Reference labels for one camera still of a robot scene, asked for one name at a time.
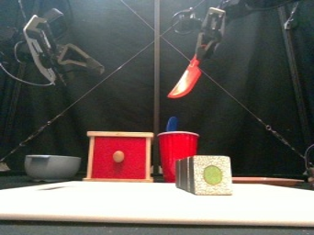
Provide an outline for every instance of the red cup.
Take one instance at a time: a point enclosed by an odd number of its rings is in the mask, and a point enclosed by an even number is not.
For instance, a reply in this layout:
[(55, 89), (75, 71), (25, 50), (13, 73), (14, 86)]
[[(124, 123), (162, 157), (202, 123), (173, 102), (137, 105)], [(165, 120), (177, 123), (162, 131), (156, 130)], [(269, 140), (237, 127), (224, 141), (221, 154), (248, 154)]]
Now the red cup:
[(160, 153), (165, 182), (176, 182), (176, 162), (197, 155), (200, 135), (186, 131), (158, 134)]

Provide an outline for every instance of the black curtain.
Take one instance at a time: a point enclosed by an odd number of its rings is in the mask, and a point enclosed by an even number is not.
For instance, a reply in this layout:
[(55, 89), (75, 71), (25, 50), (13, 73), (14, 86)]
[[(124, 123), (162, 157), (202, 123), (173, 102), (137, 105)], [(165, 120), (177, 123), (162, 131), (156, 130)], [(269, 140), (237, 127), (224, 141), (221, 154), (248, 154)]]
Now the black curtain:
[[(184, 36), (170, 30), (173, 15), (192, 6), (198, 17), (220, 1), (161, 1), (161, 48), (156, 51), (154, 0), (25, 1), (26, 16), (42, 15), (53, 7), (65, 12), (69, 32), (65, 41), (78, 45), (104, 65), (98, 76), (85, 70), (69, 71), (66, 84), (38, 87), (14, 82), (2, 74), (2, 156), (35, 131), (58, 119), (27, 145), (9, 157), (13, 170), (23, 171), (26, 154), (83, 157), (86, 132), (154, 131), (156, 52), (160, 54), (160, 126), (172, 116), (180, 129), (201, 134), (198, 154), (232, 157), (234, 175), (301, 175), (305, 160), (279, 140), (265, 125), (291, 145), (305, 152), (308, 142), (300, 118), (292, 67), (279, 9), (236, 18), (226, 26), (214, 56), (204, 61), (202, 75), (192, 93), (168, 98), (196, 52), (198, 30)], [(22, 29), (18, 1), (0, 2), (2, 26)], [(288, 5), (288, 14), (293, 5)], [(307, 129), (313, 132), (313, 1), (303, 1), (293, 47), (307, 104)], [(7, 67), (23, 79), (46, 83), (33, 62), (17, 63), (13, 46), (5, 51)]]

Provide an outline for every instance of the ceramic bowl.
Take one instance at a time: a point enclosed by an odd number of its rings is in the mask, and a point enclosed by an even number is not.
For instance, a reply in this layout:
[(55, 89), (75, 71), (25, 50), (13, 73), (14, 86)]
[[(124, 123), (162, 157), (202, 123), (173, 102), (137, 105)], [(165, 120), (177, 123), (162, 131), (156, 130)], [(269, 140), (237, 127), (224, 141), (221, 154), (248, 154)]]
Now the ceramic bowl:
[(81, 169), (82, 158), (59, 155), (27, 155), (25, 170), (34, 181), (70, 180)]

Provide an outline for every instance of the red box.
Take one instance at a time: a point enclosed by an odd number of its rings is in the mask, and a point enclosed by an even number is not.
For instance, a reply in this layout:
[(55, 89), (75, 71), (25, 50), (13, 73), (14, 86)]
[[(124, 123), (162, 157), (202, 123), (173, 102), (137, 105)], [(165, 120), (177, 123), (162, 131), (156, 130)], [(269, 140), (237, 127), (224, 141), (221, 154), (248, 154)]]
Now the red box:
[(86, 181), (153, 182), (152, 132), (89, 131)]

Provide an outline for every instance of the metal pole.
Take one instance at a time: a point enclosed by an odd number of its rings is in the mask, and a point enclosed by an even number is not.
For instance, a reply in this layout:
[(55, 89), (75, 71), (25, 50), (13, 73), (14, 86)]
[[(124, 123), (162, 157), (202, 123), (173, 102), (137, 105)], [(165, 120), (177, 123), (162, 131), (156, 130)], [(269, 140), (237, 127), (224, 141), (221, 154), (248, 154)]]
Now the metal pole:
[(154, 174), (160, 173), (160, 147), (158, 147), (158, 133), (160, 133), (160, 34), (161, 34), (161, 2), (156, 1), (156, 95), (154, 95), (154, 152), (153, 152), (153, 165), (154, 165)]

